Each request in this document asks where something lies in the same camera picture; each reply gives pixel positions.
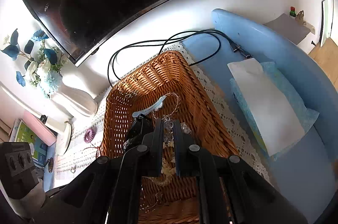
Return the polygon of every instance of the lace tablecloth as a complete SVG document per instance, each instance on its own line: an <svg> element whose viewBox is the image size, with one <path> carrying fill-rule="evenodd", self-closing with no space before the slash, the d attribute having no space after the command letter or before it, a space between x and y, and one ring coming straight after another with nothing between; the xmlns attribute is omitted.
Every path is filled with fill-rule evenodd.
<svg viewBox="0 0 338 224"><path fill-rule="evenodd" d="M188 63L193 63L191 56L186 52L181 44L174 44L165 49L176 50L182 53ZM268 182L270 178L265 166L262 164L262 160L255 148L252 146L250 139L246 132L239 125L239 121L234 114L229 110L228 105L211 84L209 78L203 73L203 71L197 67L192 66L196 77L200 80L202 86L207 92L209 98L214 104L217 112L219 113L224 126L228 129L229 134L235 143L240 156L245 160L253 169L255 169L261 176L263 176ZM54 172L54 187L65 185L72 181L77 175L79 175L90 163L95 160L96 148L103 139L104 130L104 113L106 108L106 98L111 90L111 87L106 89L95 101L98 103L98 111L93 118L76 119L73 118L70 123L72 124L72 135L70 138L70 144L66 153L62 156L56 156L55 158L55 172ZM94 127L96 130L96 136L92 141L92 145L85 143L83 140L86 129Z"/></svg>

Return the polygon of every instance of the screw head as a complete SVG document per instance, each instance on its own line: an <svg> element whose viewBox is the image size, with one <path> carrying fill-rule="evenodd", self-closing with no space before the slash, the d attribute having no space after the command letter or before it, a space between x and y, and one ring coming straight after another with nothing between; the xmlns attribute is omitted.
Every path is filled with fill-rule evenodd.
<svg viewBox="0 0 338 224"><path fill-rule="evenodd" d="M100 156L98 159L96 159L96 161L97 161L99 164L104 164L104 163L107 163L108 157L107 157L107 156Z"/></svg>
<svg viewBox="0 0 338 224"><path fill-rule="evenodd" d="M237 164L241 159L237 155L232 155L229 157L229 160L230 162Z"/></svg>
<svg viewBox="0 0 338 224"><path fill-rule="evenodd" d="M190 151L199 151L199 149L200 149L199 145L193 144L189 146Z"/></svg>
<svg viewBox="0 0 338 224"><path fill-rule="evenodd" d="M146 151L148 149L148 147L146 145L138 145L137 146L137 150L139 152L143 152L143 151Z"/></svg>

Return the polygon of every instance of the blue flower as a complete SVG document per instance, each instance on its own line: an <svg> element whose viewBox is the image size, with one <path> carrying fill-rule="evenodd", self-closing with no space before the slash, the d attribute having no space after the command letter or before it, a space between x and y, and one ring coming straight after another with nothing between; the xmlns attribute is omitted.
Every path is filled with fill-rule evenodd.
<svg viewBox="0 0 338 224"><path fill-rule="evenodd" d="M62 77L60 74L55 70L50 70L44 78L41 78L40 87L46 94L52 95L54 92L58 91L61 83Z"/></svg>
<svg viewBox="0 0 338 224"><path fill-rule="evenodd" d="M33 41L42 41L44 39L48 39L48 36L42 29L39 29L33 34L33 37L31 39Z"/></svg>
<svg viewBox="0 0 338 224"><path fill-rule="evenodd" d="M20 85L22 85L23 87L26 85L26 81L25 79L23 78L23 76L21 75L21 72L20 71L17 71L16 72L16 80L18 81L18 83Z"/></svg>

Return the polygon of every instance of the green leaf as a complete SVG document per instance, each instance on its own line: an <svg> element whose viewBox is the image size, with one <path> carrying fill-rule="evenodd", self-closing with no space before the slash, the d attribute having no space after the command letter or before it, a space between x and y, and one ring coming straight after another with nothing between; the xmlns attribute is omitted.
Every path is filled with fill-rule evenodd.
<svg viewBox="0 0 338 224"><path fill-rule="evenodd" d="M31 54L34 47L34 42L32 40L29 40L27 44L25 45L24 52L27 54Z"/></svg>
<svg viewBox="0 0 338 224"><path fill-rule="evenodd" d="M13 44L10 44L2 50L3 53L7 54L11 58L15 58L19 54L19 48Z"/></svg>
<svg viewBox="0 0 338 224"><path fill-rule="evenodd" d="M27 62L25 63L25 70L27 70L27 68L29 67L31 61L30 60L27 60Z"/></svg>
<svg viewBox="0 0 338 224"><path fill-rule="evenodd" d="M11 44L12 45L17 45L18 44L18 37L19 37L19 33L17 32L18 29L14 30L14 32L12 33L11 36Z"/></svg>
<svg viewBox="0 0 338 224"><path fill-rule="evenodd" d="M52 49L45 48L44 53L47 56L48 60L50 61L50 64L55 65L57 62L56 52Z"/></svg>
<svg viewBox="0 0 338 224"><path fill-rule="evenodd" d="M20 85L22 85L23 87L26 85L26 81L25 79L23 78L23 76L21 75L21 72L20 71L17 71L16 72L16 80L18 81L18 83Z"/></svg>

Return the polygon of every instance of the purple hair tie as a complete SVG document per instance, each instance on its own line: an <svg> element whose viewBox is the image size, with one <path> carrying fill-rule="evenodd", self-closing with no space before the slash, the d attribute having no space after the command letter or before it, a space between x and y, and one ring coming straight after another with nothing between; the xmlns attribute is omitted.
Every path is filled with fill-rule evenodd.
<svg viewBox="0 0 338 224"><path fill-rule="evenodd" d="M94 131L93 128L87 129L86 133L84 134L84 137L83 137L84 141L86 143L92 142L92 140L94 139L95 134L96 134L96 132Z"/></svg>

